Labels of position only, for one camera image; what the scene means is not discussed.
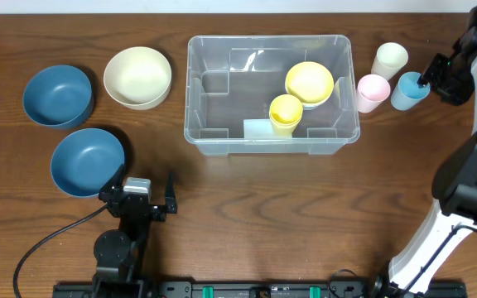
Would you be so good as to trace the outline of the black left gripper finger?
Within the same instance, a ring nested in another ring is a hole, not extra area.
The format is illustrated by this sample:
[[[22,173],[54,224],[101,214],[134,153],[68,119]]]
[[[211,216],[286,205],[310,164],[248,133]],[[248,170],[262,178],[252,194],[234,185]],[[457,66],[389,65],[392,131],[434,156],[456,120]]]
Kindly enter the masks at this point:
[[[121,164],[115,171],[113,176],[104,185],[104,192],[108,194],[115,194],[123,190],[123,179],[126,174],[126,166]]]
[[[174,190],[174,174],[172,172],[170,172],[167,177],[167,183],[166,183],[164,195],[165,195],[166,212],[168,214],[176,214],[177,201],[176,201],[176,193]]]

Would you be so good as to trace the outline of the dark blue bowl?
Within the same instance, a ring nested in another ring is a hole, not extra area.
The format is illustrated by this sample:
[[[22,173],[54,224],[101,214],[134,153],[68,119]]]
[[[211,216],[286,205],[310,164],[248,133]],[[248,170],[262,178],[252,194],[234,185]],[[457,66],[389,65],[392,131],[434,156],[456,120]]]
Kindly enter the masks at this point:
[[[100,128],[85,128],[64,138],[51,158],[51,177],[64,193],[96,196],[125,163],[122,143]]]
[[[70,129],[84,123],[94,109],[89,77],[71,65],[54,65],[35,74],[23,95],[25,114],[35,123]]]

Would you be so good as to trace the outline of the light blue cup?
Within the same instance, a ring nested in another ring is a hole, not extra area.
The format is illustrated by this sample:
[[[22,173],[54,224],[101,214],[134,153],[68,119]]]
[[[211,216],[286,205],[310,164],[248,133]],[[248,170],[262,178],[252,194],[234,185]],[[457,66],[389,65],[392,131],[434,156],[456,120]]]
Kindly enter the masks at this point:
[[[431,87],[429,84],[419,85],[417,81],[420,77],[418,72],[407,72],[400,76],[391,95],[391,104],[395,109],[406,111],[428,96]]]

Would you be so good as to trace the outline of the cream cup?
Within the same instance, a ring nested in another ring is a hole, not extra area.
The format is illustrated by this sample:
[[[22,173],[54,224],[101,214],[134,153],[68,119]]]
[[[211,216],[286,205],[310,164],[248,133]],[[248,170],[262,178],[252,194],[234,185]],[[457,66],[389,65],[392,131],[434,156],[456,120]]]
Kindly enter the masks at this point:
[[[371,73],[390,80],[409,59],[407,50],[398,43],[387,42],[382,44],[376,52]]]

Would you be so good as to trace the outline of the pink cup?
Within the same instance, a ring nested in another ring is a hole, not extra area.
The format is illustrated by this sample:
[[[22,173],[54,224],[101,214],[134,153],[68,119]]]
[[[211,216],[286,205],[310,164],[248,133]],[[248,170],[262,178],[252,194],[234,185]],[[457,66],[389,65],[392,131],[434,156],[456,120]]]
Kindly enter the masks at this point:
[[[358,82],[356,93],[358,111],[370,113],[389,97],[391,87],[382,76],[367,74]]]

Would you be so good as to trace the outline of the cream bowl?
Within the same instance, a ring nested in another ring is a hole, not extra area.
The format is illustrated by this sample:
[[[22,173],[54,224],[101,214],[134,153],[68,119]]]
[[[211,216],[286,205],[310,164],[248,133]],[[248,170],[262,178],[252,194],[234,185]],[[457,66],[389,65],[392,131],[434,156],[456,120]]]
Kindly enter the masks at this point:
[[[104,70],[108,95],[126,108],[148,110],[161,104],[171,89],[169,60],[158,50],[136,46],[118,52]]]

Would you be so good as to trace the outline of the yellow cup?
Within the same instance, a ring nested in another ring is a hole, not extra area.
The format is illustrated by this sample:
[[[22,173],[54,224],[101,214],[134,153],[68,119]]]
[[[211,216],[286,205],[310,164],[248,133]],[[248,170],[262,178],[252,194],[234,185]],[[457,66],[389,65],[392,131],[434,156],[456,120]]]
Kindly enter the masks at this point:
[[[281,137],[291,137],[300,120],[293,123],[280,123],[275,118],[271,118],[272,130],[274,134]]]
[[[275,123],[293,125],[301,120],[303,106],[301,101],[290,94],[277,96],[270,104],[269,117]]]

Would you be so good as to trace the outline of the yellow small bowl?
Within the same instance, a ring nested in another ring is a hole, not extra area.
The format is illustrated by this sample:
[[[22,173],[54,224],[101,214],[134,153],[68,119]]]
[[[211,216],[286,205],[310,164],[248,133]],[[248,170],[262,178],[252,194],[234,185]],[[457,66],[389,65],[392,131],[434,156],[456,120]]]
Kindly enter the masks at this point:
[[[290,68],[285,78],[286,91],[303,104],[326,101],[334,89],[334,78],[322,64],[304,61]]]

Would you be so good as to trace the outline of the white small bowl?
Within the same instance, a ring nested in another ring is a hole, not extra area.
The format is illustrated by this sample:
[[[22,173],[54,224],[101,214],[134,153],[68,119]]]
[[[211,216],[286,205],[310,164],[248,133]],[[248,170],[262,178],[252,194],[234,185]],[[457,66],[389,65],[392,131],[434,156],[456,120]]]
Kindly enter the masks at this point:
[[[325,103],[328,100],[328,98],[322,99],[321,101],[317,103],[306,103],[302,102],[303,109],[308,111],[308,110],[313,110],[315,108],[320,107],[323,103]]]

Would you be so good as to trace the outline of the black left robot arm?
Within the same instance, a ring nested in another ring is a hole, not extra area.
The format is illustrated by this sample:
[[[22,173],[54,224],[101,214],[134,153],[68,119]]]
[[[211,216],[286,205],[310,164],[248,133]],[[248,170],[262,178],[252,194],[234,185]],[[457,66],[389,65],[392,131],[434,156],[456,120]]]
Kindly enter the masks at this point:
[[[152,222],[163,222],[177,212],[174,175],[168,174],[165,203],[152,204],[151,181],[125,177],[125,166],[99,191],[99,200],[119,219],[116,229],[102,233],[94,243],[97,261],[93,298],[143,298],[152,294],[152,283],[141,275],[143,254]]]

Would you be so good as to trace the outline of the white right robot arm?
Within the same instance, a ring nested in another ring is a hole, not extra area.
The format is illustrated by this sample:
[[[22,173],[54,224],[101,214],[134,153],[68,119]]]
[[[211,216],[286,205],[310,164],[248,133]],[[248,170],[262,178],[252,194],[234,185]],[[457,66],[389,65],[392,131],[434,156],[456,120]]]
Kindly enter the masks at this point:
[[[477,233],[477,56],[470,70],[475,84],[473,134],[438,168],[428,215],[385,273],[377,276],[372,297],[423,297],[455,248]]]

